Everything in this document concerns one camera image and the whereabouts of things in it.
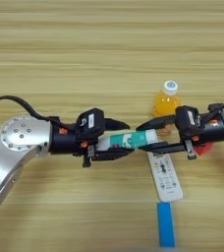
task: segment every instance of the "orange juice bottle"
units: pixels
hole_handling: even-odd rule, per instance
[[[156,95],[154,100],[152,112],[154,117],[175,114],[176,108],[181,105],[180,98],[177,95],[178,88],[178,84],[174,81],[167,81],[164,83],[163,89]],[[158,135],[169,135],[173,128],[173,125],[167,125],[165,129],[158,132]]]

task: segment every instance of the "bottle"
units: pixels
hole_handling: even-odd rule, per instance
[[[178,84],[174,81],[167,81],[164,83],[163,89],[156,95],[154,100],[153,117],[161,117],[176,113],[176,108],[181,105],[180,98],[178,97]],[[167,125],[165,129],[159,130],[158,135],[169,135],[174,126]]]
[[[126,134],[101,137],[96,145],[98,151],[107,151],[109,148],[137,149],[157,142],[155,130],[130,132]]]

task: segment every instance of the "black cable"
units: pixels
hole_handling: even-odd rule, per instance
[[[14,101],[16,102],[17,104],[19,104],[22,108],[24,108],[30,116],[38,119],[38,120],[45,120],[45,121],[49,121],[51,122],[52,124],[55,124],[59,127],[62,127],[62,128],[65,128],[67,130],[70,130],[72,131],[73,130],[73,127],[70,127],[62,122],[59,122],[58,120],[56,119],[53,119],[51,117],[46,117],[46,116],[42,116],[40,115],[39,113],[37,113],[32,107],[31,105],[26,102],[24,99],[20,98],[20,97],[17,97],[17,96],[12,96],[12,95],[3,95],[3,96],[0,96],[0,100],[2,99],[8,99],[8,100],[11,100],[11,101]]]
[[[206,123],[208,123],[211,119],[218,115],[218,113],[224,109],[224,104],[217,107],[213,112],[209,113],[205,116],[201,121],[201,126],[203,127]]]

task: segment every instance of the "wooden table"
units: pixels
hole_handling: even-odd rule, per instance
[[[134,129],[169,79],[202,112],[224,101],[224,0],[0,0],[0,95],[65,122],[96,106]],[[0,127],[24,113],[1,101]],[[224,251],[224,143],[172,159],[178,251]],[[157,201],[143,152],[90,169],[33,159],[0,208],[0,251],[158,251]]]

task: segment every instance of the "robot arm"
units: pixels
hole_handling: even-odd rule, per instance
[[[3,96],[28,110],[24,100]],[[130,154],[133,150],[117,148],[98,151],[98,137],[106,130],[128,129],[123,122],[104,118],[102,110],[94,108],[81,114],[75,124],[63,124],[59,117],[42,117],[35,111],[32,116],[12,118],[0,131],[0,205],[19,179],[24,165],[35,157],[71,154],[84,157],[84,167],[92,160],[111,160]]]
[[[208,107],[209,112],[199,114],[198,110],[190,106],[180,106],[175,115],[152,119],[137,130],[162,129],[167,124],[175,124],[180,143],[154,143],[141,149],[155,154],[187,152],[188,159],[195,159],[195,148],[204,147],[208,143],[224,141],[224,104],[214,103]]]

